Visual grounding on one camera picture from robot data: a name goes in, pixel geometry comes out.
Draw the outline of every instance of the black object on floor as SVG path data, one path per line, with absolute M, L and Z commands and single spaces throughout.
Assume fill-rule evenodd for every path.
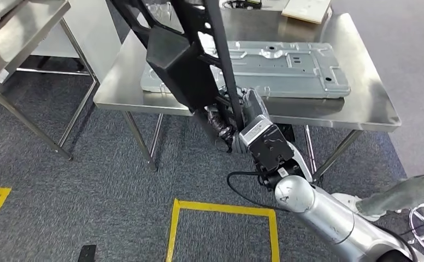
M 78 262 L 95 262 L 96 245 L 83 246 L 80 250 Z

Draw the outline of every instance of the gray floor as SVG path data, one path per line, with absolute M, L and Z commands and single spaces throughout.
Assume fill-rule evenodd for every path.
M 7 96 L 58 139 L 89 83 L 83 77 L 15 73 Z M 157 116 L 135 118 L 150 138 Z M 313 128 L 312 133 L 320 164 L 348 130 Z M 304 148 L 301 127 L 296 137 Z M 52 153 L 0 106 L 0 187 L 12 188 L 0 210 L 0 261 L 76 261 L 81 246 L 89 244 L 97 245 L 98 261 L 161 261 L 174 198 L 251 206 L 225 181 L 230 171 L 251 170 L 251 159 L 217 152 L 187 117 L 165 118 L 157 173 L 147 169 L 117 112 L 87 106 L 66 149 L 72 162 Z M 404 177 L 388 135 L 366 132 L 328 171 L 325 189 L 366 197 Z M 272 202 L 255 180 L 233 183 L 254 199 Z M 337 260 L 291 214 L 276 214 L 281 261 Z M 406 214 L 391 213 L 380 224 L 398 233 L 408 229 Z M 268 224 L 261 218 L 180 214 L 176 261 L 265 261 L 269 256 Z
M 352 16 L 402 120 L 390 136 L 405 171 L 424 174 L 424 1 L 333 0 L 333 6 Z

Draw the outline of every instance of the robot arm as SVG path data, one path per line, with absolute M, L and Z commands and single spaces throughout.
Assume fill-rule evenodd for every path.
M 274 191 L 278 203 L 294 212 L 340 257 L 424 261 L 417 251 L 310 184 L 312 178 L 301 154 L 271 122 L 256 92 L 241 90 L 244 95 L 238 95 L 217 0 L 170 0 L 184 33 L 159 23 L 143 0 L 111 1 L 146 47 L 148 64 L 190 109 L 213 143 L 224 145 L 228 152 L 250 152 L 263 184 Z M 140 14 L 149 28 L 138 21 Z M 214 38 L 218 56 L 204 51 L 200 34 Z M 216 86 L 210 66 L 221 69 L 224 88 Z

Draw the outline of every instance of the steel table leg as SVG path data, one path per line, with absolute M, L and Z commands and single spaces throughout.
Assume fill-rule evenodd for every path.
M 70 131 L 72 131 L 72 128 L 75 125 L 75 122 L 77 121 L 77 118 L 80 116 L 80 113 L 82 112 L 83 108 L 85 107 L 86 103 L 88 102 L 88 99 L 93 92 L 93 89 L 95 89 L 95 86 L 98 84 L 98 80 L 96 78 L 95 73 L 93 72 L 93 69 L 91 68 L 90 64 L 88 63 L 88 60 L 85 57 L 85 54 L 83 53 L 82 49 L 80 48 L 79 44 L 77 43 L 77 40 L 75 39 L 74 35 L 69 29 L 69 26 L 67 25 L 66 21 L 64 19 L 61 19 L 61 27 L 64 30 L 64 32 L 67 35 L 67 38 L 70 40 L 70 43 L 72 43 L 72 46 L 74 47 L 75 51 L 79 55 L 81 61 L 83 62 L 86 70 L 90 73 L 91 77 L 93 78 L 93 83 L 91 84 L 90 88 L 86 92 L 85 96 L 83 97 L 82 101 L 80 102 L 79 107 L 77 108 L 76 112 L 72 116 L 72 119 L 69 122 L 69 125 L 67 126 L 66 130 L 64 131 L 64 134 L 62 135 L 61 139 L 59 140 L 59 146 L 63 146 L 66 142 L 67 138 L 69 137 Z
M 309 126 L 304 127 L 305 130 L 305 142 L 307 142 L 307 150 L 309 152 L 309 164 L 310 164 L 310 171 L 312 175 L 316 172 L 316 163 L 315 163 L 315 156 L 313 154 L 313 147 L 312 147 L 312 139 L 310 137 L 310 128 Z
M 363 133 L 362 130 L 352 130 L 347 137 L 339 144 L 339 146 L 334 150 L 331 156 L 321 165 L 321 167 L 314 173 L 314 179 L 318 180 L 321 183 L 323 180 L 323 175 L 334 164 L 334 162 L 339 158 L 339 156 L 344 153 L 347 148 Z
M 13 113 L 17 118 L 19 118 L 22 123 L 24 123 L 31 131 L 33 131 L 37 136 L 43 139 L 54 151 L 67 158 L 68 160 L 72 159 L 72 156 L 57 145 L 49 136 L 47 136 L 40 128 L 38 128 L 32 121 L 30 121 L 27 116 L 25 116 L 18 108 L 16 108 L 11 102 L 7 100 L 0 93 L 0 104 L 3 105 L 9 112 Z
M 157 167 L 156 164 L 154 163 L 154 161 L 152 160 L 152 156 L 151 153 L 149 152 L 148 148 L 146 147 L 146 144 L 143 140 L 143 137 L 137 127 L 137 125 L 135 124 L 135 120 L 132 117 L 132 114 L 130 114 L 130 112 L 124 111 L 122 112 L 123 116 L 125 118 L 125 121 L 128 123 L 128 126 L 130 127 L 130 130 L 132 131 L 133 135 L 135 136 L 135 139 L 137 140 L 138 146 L 141 149 L 141 152 L 143 153 L 144 157 L 146 158 L 146 160 L 148 161 L 148 165 L 149 168 L 152 171 L 156 171 Z M 157 139 L 155 141 L 153 141 L 151 146 L 155 146 Z
M 164 118 L 164 114 L 159 114 L 159 118 L 157 119 L 157 124 L 156 124 L 156 130 L 154 131 L 154 137 L 152 138 L 152 143 L 149 150 L 151 158 L 154 156 L 154 151 L 156 150 L 157 140 L 159 139 L 159 132 L 161 131 L 163 118 Z

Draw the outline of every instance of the gray carpet floor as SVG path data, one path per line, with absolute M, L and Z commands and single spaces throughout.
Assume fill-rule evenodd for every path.
M 15 73 L 5 89 L 58 140 L 89 84 L 79 76 Z M 134 117 L 149 142 L 157 116 Z M 295 131 L 306 154 L 303 130 Z M 348 132 L 312 129 L 318 164 Z M 53 153 L 0 106 L 0 187 L 12 188 L 0 209 L 0 261 L 76 261 L 82 245 L 97 245 L 98 261 L 162 261 L 175 198 L 252 206 L 225 181 L 231 171 L 251 170 L 250 157 L 218 152 L 188 117 L 164 118 L 158 172 L 148 170 L 119 112 L 88 105 L 65 148 L 73 161 Z M 388 135 L 365 132 L 329 169 L 325 189 L 367 197 L 404 177 Z M 275 204 L 254 179 L 232 182 L 249 197 Z M 281 261 L 338 260 L 293 215 L 276 216 Z M 407 214 L 391 213 L 379 223 L 408 230 Z M 269 261 L 268 230 L 264 218 L 182 210 L 174 260 Z

